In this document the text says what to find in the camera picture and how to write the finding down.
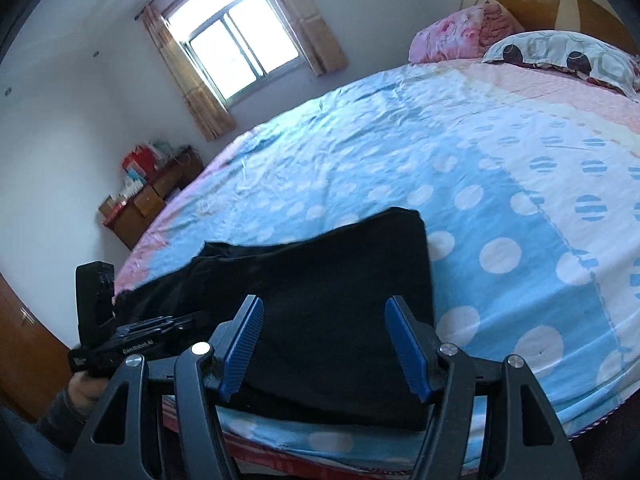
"curtain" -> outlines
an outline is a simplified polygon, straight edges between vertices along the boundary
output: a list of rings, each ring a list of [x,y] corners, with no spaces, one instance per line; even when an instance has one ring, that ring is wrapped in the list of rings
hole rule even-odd
[[[312,0],[271,0],[271,5],[289,25],[290,34],[316,75],[328,74],[349,64]]]
[[[146,6],[142,21],[164,63],[180,87],[196,125],[207,140],[217,139],[236,127],[236,122],[216,98],[199,70],[174,40],[166,20],[153,6]]]

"window sill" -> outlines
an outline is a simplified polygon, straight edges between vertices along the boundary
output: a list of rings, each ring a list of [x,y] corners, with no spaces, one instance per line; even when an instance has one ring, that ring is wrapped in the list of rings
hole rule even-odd
[[[255,91],[261,90],[265,86],[267,86],[272,81],[275,81],[278,78],[281,78],[285,74],[292,72],[297,69],[300,65],[305,64],[306,60],[303,56],[298,56],[295,59],[292,59],[289,62],[286,62],[284,65],[277,67],[276,70],[273,70],[265,77],[261,77],[258,81],[251,83],[249,86],[245,86],[241,91],[233,94],[229,99],[224,101],[226,108],[231,108],[233,105],[240,102],[245,97],[251,95]]]

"bed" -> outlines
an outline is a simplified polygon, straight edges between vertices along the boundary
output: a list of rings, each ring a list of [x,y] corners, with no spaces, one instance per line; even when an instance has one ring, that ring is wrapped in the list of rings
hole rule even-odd
[[[497,1],[525,28],[635,48],[606,0]],[[452,60],[381,72],[238,137],[156,219],[116,293],[206,240],[286,243],[416,209],[440,338],[522,355],[578,434],[640,388],[639,134],[640,104],[555,71]],[[407,477],[423,437],[218,411],[236,458],[307,478]],[[175,424],[169,400],[165,415]]]

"ceiling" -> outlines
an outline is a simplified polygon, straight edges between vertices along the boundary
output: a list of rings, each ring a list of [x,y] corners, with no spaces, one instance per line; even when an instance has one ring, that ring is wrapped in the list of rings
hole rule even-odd
[[[41,0],[10,47],[0,73],[19,75],[62,56],[89,57],[151,0]]]

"human hand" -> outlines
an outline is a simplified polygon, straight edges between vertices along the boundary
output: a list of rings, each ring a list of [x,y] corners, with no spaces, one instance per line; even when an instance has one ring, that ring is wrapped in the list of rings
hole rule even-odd
[[[81,415],[89,416],[107,384],[107,378],[91,377],[87,371],[75,373],[66,388],[74,409]]]

